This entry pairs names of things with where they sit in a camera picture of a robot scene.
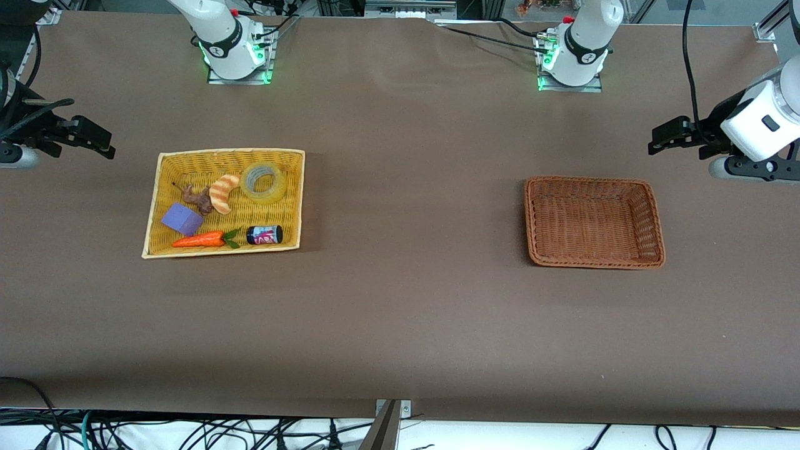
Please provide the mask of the yellow packing tape roll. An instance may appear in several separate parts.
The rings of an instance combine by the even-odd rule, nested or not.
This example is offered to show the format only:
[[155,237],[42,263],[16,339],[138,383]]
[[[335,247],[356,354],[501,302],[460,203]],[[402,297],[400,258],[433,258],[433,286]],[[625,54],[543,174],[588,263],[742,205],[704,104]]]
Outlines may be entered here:
[[[257,191],[256,184],[263,177],[271,177],[271,185],[265,191]],[[288,180],[280,168],[271,162],[257,163],[248,166],[241,176],[242,191],[251,201],[271,204],[280,201],[286,189]]]

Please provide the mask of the yellow wicker basket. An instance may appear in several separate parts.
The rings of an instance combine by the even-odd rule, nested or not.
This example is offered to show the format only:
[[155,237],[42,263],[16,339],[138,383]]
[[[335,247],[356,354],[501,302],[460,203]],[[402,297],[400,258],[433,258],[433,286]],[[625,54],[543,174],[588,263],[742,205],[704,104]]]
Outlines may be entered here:
[[[223,216],[213,210],[198,234],[209,231],[238,230],[235,242],[240,248],[189,247],[172,248],[172,242],[183,235],[163,225],[160,220],[173,203],[182,202],[181,193],[172,183],[191,183],[196,192],[209,187],[225,174],[242,176],[248,166],[257,163],[274,163],[285,174],[287,189],[283,198],[275,203],[262,204],[251,201],[240,187],[229,195],[231,213]],[[152,200],[149,206],[147,231],[145,234],[143,259],[191,258],[200,256],[222,256],[223,254],[280,253],[300,247],[302,236],[302,206],[306,155],[301,150],[280,148],[234,148],[162,153],[158,157]],[[256,184],[257,191],[268,190],[271,177],[262,177]],[[280,225],[283,242],[274,245],[249,245],[246,230],[252,226]]]

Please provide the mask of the brown wicker basket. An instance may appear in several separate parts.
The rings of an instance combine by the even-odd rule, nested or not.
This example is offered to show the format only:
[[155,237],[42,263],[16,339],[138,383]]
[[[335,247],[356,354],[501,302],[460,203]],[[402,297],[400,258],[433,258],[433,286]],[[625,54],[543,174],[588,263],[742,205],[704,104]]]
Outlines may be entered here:
[[648,270],[666,261],[648,182],[534,176],[524,184],[529,258],[542,267]]

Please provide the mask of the purple block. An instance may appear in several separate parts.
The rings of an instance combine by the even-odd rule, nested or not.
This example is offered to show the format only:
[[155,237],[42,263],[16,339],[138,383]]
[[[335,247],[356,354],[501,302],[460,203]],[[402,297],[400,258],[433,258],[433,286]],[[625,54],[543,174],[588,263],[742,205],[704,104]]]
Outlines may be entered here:
[[204,217],[182,203],[169,206],[160,222],[183,236],[194,236],[204,222]]

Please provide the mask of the aluminium corner profile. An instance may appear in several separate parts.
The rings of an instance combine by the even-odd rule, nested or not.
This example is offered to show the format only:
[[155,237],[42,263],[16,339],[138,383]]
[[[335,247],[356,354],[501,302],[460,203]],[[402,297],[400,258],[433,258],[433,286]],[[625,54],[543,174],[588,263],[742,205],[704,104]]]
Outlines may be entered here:
[[759,43],[774,42],[775,31],[791,17],[792,0],[780,0],[765,17],[752,25],[754,37]]

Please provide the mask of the brown toy figure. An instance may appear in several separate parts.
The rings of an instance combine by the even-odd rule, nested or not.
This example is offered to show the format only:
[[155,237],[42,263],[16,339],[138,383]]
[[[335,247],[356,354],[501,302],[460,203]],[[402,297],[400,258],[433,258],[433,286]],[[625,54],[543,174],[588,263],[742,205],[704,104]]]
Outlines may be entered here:
[[178,185],[176,182],[172,182],[172,186],[180,191],[182,202],[194,206],[200,216],[209,216],[214,210],[211,202],[211,195],[209,194],[209,187],[205,187],[202,191],[196,192],[191,183]]

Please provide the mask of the toy croissant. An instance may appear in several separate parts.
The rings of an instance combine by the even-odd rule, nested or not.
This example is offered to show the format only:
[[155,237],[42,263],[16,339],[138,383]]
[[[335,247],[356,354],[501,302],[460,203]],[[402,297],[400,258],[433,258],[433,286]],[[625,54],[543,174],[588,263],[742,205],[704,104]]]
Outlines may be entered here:
[[229,205],[229,197],[234,189],[239,188],[241,182],[237,174],[225,174],[209,186],[209,201],[212,208],[219,214],[226,216],[231,213],[232,207]]

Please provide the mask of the orange toy carrot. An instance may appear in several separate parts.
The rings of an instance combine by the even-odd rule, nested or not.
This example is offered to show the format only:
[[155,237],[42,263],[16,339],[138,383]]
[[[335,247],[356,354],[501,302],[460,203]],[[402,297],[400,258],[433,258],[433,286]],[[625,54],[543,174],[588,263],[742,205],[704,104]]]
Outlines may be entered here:
[[172,248],[220,248],[229,247],[231,249],[240,248],[240,245],[235,242],[234,238],[238,234],[238,229],[231,231],[209,231],[202,234],[195,234],[178,239],[172,242]]

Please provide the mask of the small dark drink can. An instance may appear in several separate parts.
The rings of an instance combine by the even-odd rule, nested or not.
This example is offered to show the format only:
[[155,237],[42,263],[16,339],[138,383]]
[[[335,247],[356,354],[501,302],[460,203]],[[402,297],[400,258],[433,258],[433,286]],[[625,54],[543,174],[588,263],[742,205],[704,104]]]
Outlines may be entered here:
[[274,245],[283,242],[284,233],[280,225],[254,226],[246,230],[249,245]]

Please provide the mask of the brown table cover sheet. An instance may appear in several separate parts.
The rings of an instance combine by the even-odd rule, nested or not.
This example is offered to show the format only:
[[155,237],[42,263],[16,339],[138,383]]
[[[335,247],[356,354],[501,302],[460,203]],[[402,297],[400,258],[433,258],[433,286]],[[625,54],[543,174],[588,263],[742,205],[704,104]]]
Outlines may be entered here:
[[[800,426],[800,187],[648,156],[691,112],[678,25],[620,27],[599,94],[422,19],[303,18],[212,86],[178,14],[64,12],[34,90],[116,156],[0,170],[0,376],[59,408]],[[294,251],[143,259],[158,156],[307,155]],[[651,185],[659,269],[542,267],[534,176]]]

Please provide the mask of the aluminium side rail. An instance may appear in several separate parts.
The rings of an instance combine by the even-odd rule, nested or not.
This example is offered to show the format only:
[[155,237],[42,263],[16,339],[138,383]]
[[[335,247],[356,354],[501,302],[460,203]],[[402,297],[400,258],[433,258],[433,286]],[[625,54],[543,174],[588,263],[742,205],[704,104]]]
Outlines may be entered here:
[[50,2],[12,9],[0,19],[0,63],[31,86],[42,61],[41,29],[58,23],[62,9]]

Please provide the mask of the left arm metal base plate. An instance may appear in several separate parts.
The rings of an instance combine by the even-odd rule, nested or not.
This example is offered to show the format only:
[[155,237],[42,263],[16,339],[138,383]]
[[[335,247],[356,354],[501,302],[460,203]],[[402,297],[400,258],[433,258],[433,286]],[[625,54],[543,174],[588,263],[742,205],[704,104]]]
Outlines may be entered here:
[[536,56],[538,91],[600,93],[600,72],[608,51],[576,55],[561,46],[558,35],[540,33],[532,39]]

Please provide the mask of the aluminium frame bar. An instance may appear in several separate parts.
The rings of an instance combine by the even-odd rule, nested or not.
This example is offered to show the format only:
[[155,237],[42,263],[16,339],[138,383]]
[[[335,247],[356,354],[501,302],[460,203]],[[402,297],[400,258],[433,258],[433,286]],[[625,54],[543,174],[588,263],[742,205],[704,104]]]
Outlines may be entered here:
[[365,18],[423,18],[456,20],[458,4],[455,0],[365,0]]

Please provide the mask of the metal mount post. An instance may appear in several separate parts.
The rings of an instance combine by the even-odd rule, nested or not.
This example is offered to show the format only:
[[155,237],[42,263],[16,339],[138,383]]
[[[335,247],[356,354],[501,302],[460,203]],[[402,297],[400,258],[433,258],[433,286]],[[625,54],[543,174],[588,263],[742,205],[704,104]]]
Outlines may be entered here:
[[397,450],[401,421],[411,418],[410,399],[378,399],[376,419],[358,450]]

